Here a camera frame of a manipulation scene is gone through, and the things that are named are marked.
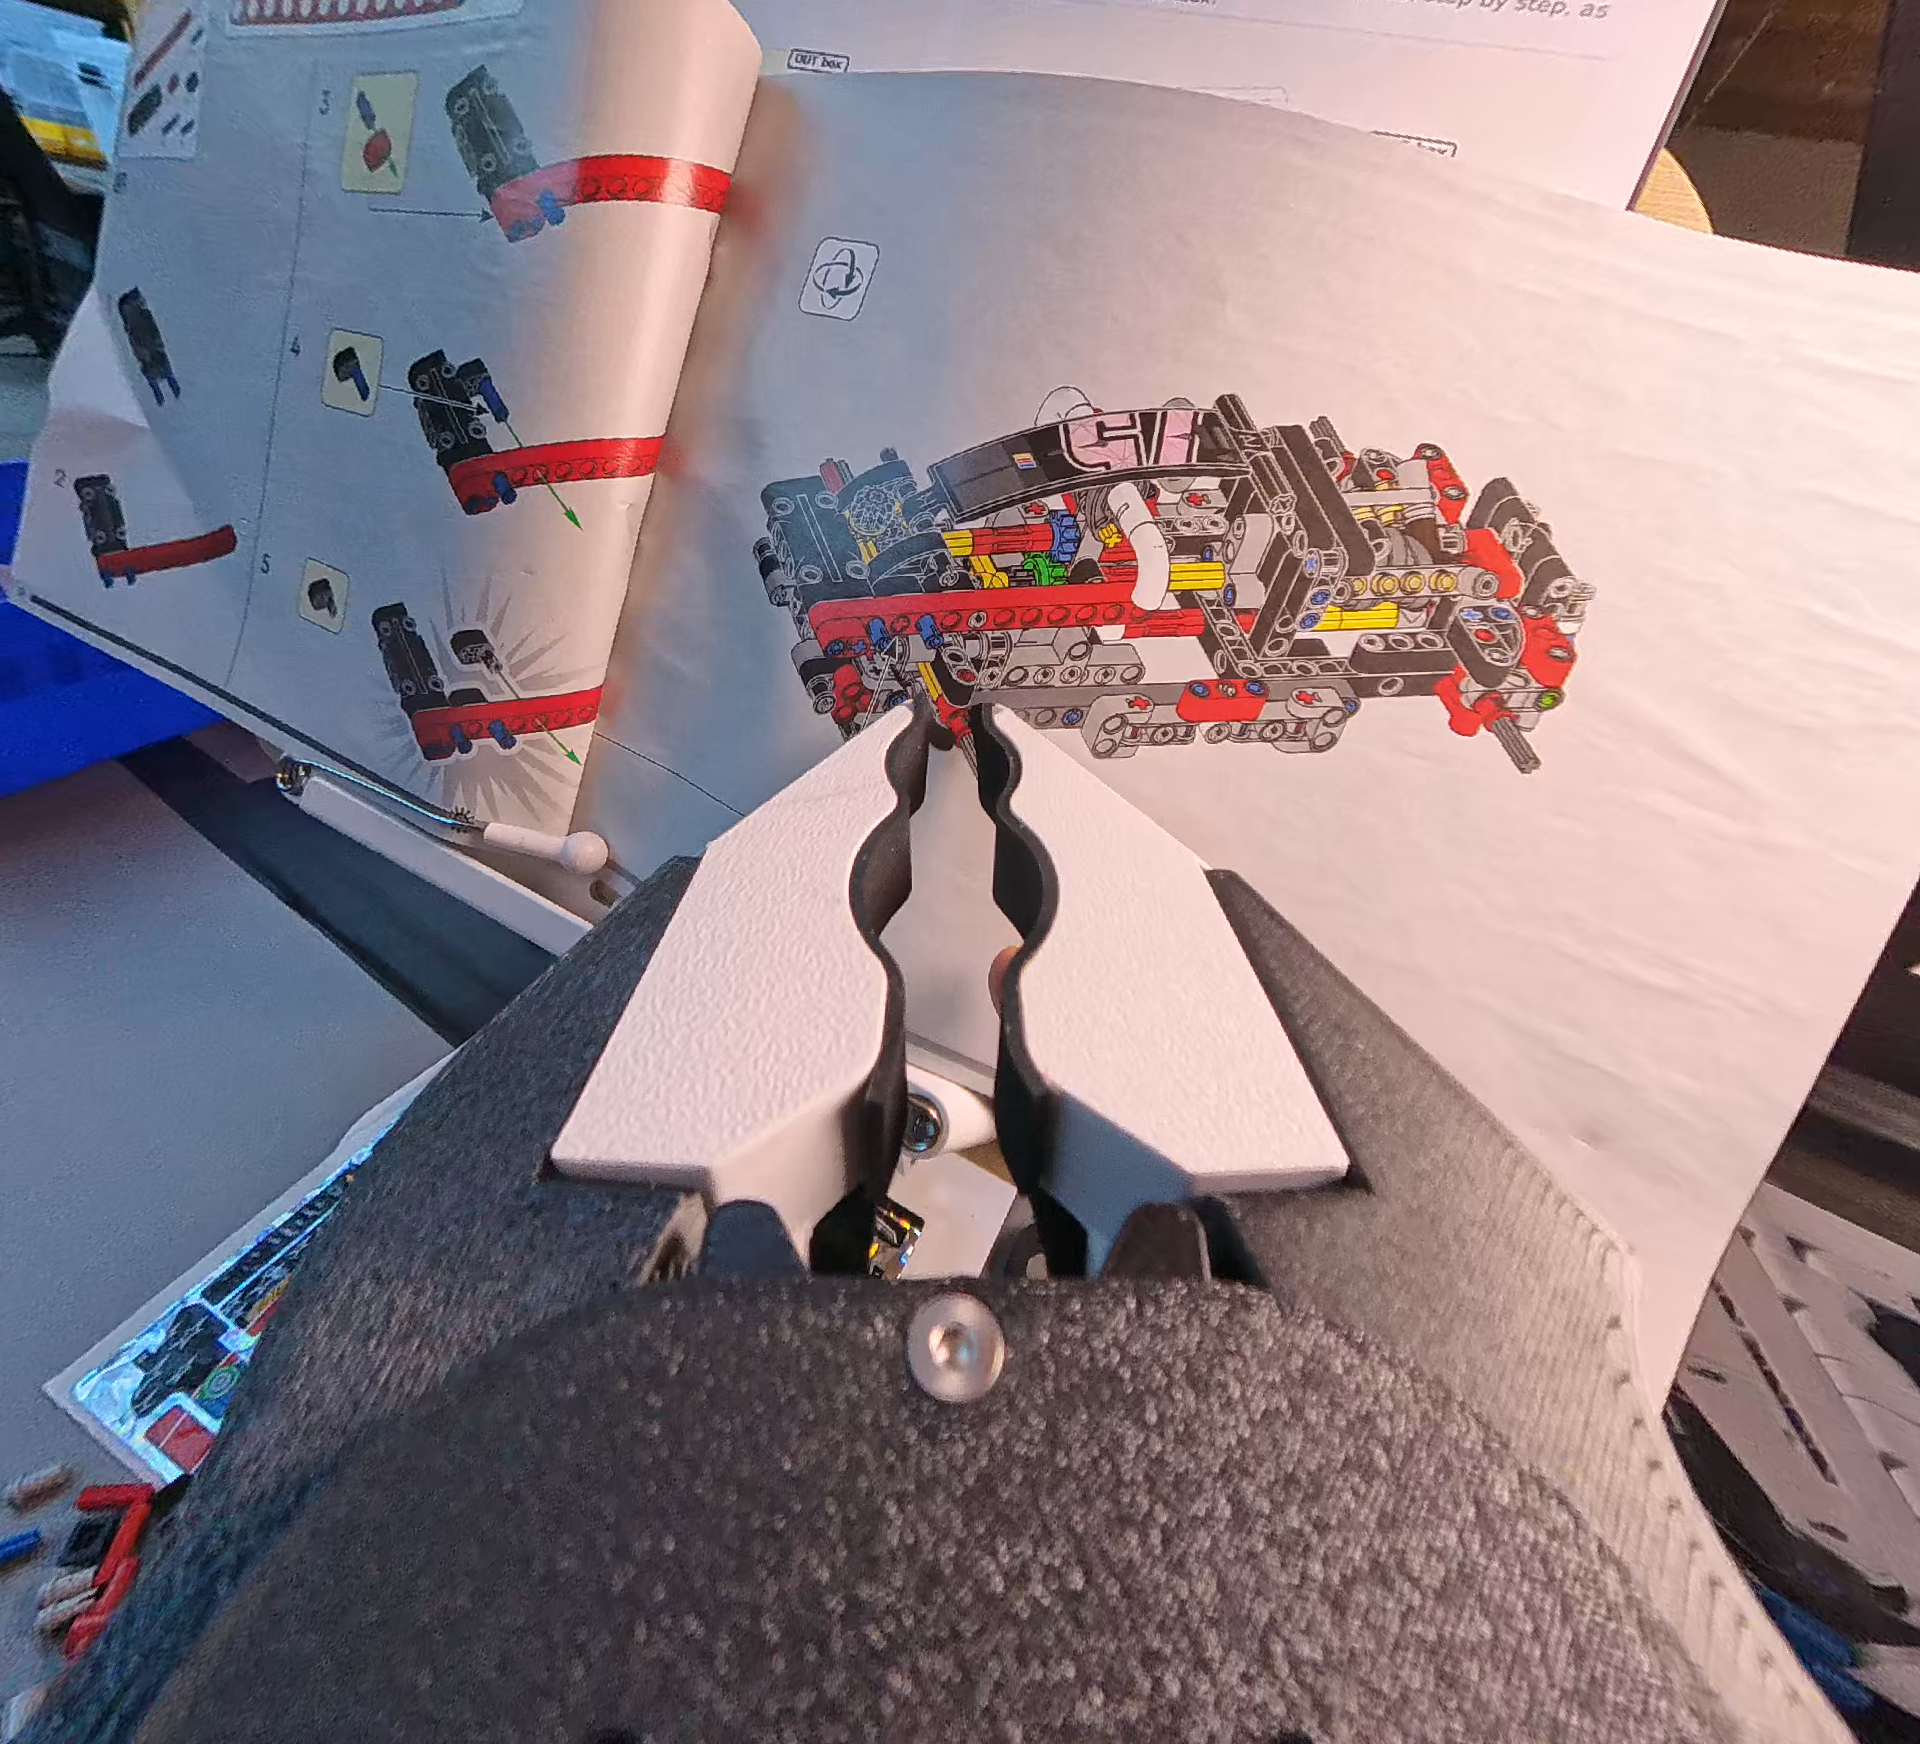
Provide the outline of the white stand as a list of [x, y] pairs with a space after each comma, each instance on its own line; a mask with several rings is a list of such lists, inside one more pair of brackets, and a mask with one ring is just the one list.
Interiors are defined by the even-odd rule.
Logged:
[[[289, 756], [279, 763], [276, 787], [307, 817], [552, 956], [589, 936], [630, 888], [616, 867], [602, 870], [586, 879], [593, 913], [578, 915], [545, 895], [557, 884], [549, 867], [538, 867], [539, 884], [529, 888], [508, 873], [508, 858], [478, 844], [471, 830], [457, 833], [419, 820], [410, 805], [345, 772]], [[907, 1132], [893, 1180], [882, 1190], [868, 1255], [871, 1272], [1042, 1278], [1045, 1258], [1027, 1205], [998, 1169], [988, 1085], [983, 1066], [906, 1036]]]

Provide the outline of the blue storage bin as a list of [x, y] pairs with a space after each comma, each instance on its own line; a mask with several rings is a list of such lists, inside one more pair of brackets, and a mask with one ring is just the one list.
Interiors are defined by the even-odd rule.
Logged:
[[219, 720], [1, 595], [4, 797]]

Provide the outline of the black white patterned board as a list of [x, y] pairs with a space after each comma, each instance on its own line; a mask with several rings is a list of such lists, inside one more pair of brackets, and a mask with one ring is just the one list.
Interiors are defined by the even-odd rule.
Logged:
[[1917, 1259], [1764, 1183], [1667, 1398], [1681, 1462], [1841, 1716], [1916, 1734]]

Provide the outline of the lego instruction booklet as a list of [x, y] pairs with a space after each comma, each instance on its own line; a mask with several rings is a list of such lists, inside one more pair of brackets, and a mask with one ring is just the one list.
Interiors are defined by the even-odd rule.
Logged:
[[1916, 277], [727, 0], [152, 0], [11, 589], [643, 878], [998, 705], [1629, 1246], [1665, 1379], [1916, 881]]

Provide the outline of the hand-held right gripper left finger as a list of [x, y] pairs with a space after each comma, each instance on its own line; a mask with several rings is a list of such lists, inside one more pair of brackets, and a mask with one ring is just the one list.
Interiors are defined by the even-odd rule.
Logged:
[[906, 1116], [899, 967], [932, 713], [896, 708], [707, 845], [549, 1147], [568, 1178], [758, 1201], [797, 1252], [877, 1200]]

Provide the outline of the holographic sticker sheet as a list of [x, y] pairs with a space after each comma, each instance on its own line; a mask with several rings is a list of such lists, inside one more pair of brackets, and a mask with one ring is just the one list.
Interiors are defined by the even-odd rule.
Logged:
[[192, 1474], [293, 1270], [390, 1129], [392, 1119], [354, 1128], [314, 1169], [53, 1372], [44, 1397], [139, 1478]]

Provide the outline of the pile of mixed lego pieces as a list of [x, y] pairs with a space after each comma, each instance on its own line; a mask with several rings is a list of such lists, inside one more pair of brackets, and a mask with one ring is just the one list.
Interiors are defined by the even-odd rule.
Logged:
[[57, 1670], [64, 1616], [88, 1606], [130, 1496], [160, 1485], [155, 1469], [87, 1462], [71, 1452], [4, 1462], [4, 1693]]

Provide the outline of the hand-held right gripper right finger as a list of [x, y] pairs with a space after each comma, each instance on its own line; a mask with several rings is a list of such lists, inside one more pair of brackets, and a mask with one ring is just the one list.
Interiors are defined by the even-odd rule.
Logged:
[[1143, 1205], [1320, 1188], [1350, 1155], [1204, 862], [998, 705], [971, 716], [998, 989], [994, 1120], [1052, 1276]]

